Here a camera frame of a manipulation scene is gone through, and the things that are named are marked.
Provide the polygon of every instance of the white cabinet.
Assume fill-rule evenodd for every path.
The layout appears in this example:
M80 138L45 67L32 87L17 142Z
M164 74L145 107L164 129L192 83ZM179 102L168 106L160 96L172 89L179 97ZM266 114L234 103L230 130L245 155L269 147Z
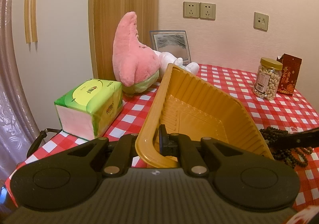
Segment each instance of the white cabinet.
M24 0L12 0L14 50L28 104L40 130L60 128L54 101L93 78L88 0L36 0L36 23L38 42L26 44Z

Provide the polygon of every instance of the plastic tray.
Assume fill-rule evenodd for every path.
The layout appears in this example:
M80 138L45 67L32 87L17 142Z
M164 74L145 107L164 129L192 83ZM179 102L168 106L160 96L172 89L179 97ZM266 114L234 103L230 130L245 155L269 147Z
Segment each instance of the plastic tray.
M209 136L258 155L272 154L244 106L203 79L169 64L135 143L137 154L157 168L173 168L173 157L159 154L158 128L199 141Z

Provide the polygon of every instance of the wall outlet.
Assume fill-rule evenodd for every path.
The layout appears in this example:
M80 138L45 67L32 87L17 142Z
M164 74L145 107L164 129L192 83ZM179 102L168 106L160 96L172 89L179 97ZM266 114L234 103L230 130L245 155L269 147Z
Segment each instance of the wall outlet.
M264 31L268 30L268 15L255 12L254 14L254 28Z
M199 3L198 2L184 2L183 16L185 18L199 18Z
M199 17L205 19L216 19L216 4L199 3Z

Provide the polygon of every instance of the gold lid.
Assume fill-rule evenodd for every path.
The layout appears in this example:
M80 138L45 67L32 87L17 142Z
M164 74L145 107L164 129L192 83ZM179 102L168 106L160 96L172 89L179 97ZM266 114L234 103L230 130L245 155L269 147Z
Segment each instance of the gold lid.
M260 64L262 64L265 67L270 67L276 70L282 70L282 63L270 58L262 57L260 59Z

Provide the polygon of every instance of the red checkered tablecloth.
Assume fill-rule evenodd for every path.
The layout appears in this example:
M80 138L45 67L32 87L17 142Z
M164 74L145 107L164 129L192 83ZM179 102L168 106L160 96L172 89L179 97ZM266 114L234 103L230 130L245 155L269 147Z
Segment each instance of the red checkered tablecloth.
M289 130L290 127L295 127L298 131L303 131L319 126L317 112L297 90L295 90L292 97L277 94L275 100L266 101L256 97L252 92L256 78L255 73L202 64L197 75L240 100L259 129L272 126ZM140 95L123 95L123 111L104 136L108 137L110 141L115 141L124 134L138 133L146 119L159 84L159 82L154 83L146 92ZM61 132L39 148L19 168L85 142L82 139ZM319 149L316 148L311 155L307 156L309 164L306 168L299 166L295 168L301 184L300 192L294 203L294 208L297 210L301 210L308 205L319 205L318 156ZM145 167L146 164L139 157L135 157L132 166ZM10 194L10 179L12 175L5 182Z

